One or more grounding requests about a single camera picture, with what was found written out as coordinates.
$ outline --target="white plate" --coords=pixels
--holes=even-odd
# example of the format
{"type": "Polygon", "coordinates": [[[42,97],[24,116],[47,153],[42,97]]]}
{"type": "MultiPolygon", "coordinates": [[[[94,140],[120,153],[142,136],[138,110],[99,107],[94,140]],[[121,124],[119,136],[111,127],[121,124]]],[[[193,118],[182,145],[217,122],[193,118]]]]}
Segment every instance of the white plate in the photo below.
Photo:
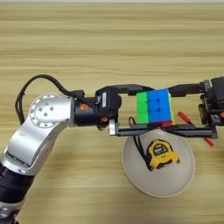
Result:
{"type": "Polygon", "coordinates": [[[182,193],[191,184],[195,170],[194,156],[183,137],[174,136],[161,129],[141,135],[144,150],[156,139],[170,143],[179,156],[179,164],[169,164],[162,169],[149,171],[132,136],[123,145],[122,164],[130,182],[140,191],[150,196],[168,198],[182,193]]]}

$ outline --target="green cube face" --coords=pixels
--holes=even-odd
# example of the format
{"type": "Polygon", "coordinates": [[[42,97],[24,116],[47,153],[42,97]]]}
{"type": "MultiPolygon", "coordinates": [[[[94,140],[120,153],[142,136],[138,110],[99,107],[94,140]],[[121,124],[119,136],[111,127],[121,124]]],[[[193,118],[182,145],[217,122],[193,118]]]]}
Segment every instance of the green cube face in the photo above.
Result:
{"type": "Polygon", "coordinates": [[[136,100],[137,100],[137,103],[147,102],[148,101],[147,93],[146,92],[142,92],[142,93],[136,94],[136,100]]]}
{"type": "Polygon", "coordinates": [[[137,113],[138,114],[145,113],[147,111],[148,111],[148,104],[146,101],[139,102],[137,104],[137,113]]]}
{"type": "Polygon", "coordinates": [[[141,113],[137,115],[137,122],[138,123],[148,123],[149,122],[149,113],[141,113]]]}

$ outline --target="wood grain surface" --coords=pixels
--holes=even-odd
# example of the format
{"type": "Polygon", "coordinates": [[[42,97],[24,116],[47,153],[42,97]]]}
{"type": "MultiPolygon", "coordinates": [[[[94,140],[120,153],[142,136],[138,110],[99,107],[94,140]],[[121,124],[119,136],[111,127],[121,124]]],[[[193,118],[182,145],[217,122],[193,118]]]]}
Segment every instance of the wood grain surface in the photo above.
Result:
{"type": "MultiPolygon", "coordinates": [[[[224,75],[224,4],[0,3],[0,146],[18,128],[14,101],[25,82],[51,74],[87,95],[112,84],[165,88],[224,75]]],[[[25,111],[43,93],[58,90],[37,80],[25,111]]],[[[174,99],[175,115],[200,124],[199,97],[174,99]]],[[[136,115],[123,97],[121,124],[136,115]]],[[[156,199],[124,174],[124,138],[92,128],[66,129],[27,195],[22,224],[224,223],[224,129],[215,147],[188,139],[196,158],[191,186],[156,199]]]]}

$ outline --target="tape measure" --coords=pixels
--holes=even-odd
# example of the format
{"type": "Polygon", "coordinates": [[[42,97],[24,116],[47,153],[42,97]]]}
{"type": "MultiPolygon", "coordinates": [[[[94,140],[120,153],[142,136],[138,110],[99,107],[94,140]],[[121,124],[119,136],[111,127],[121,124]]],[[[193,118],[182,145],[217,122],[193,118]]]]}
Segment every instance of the tape measure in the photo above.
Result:
{"type": "Polygon", "coordinates": [[[161,169],[171,163],[179,163],[179,156],[173,151],[172,146],[164,140],[152,141],[146,151],[146,164],[149,170],[161,169]]]}

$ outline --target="rubik's cube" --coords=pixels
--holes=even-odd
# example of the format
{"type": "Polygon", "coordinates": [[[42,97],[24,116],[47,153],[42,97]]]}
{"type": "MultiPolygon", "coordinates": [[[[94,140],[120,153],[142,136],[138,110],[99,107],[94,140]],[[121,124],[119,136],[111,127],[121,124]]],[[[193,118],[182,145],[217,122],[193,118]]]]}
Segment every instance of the rubik's cube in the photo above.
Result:
{"type": "Polygon", "coordinates": [[[173,123],[172,102],[168,89],[136,94],[138,123],[173,123]]]}

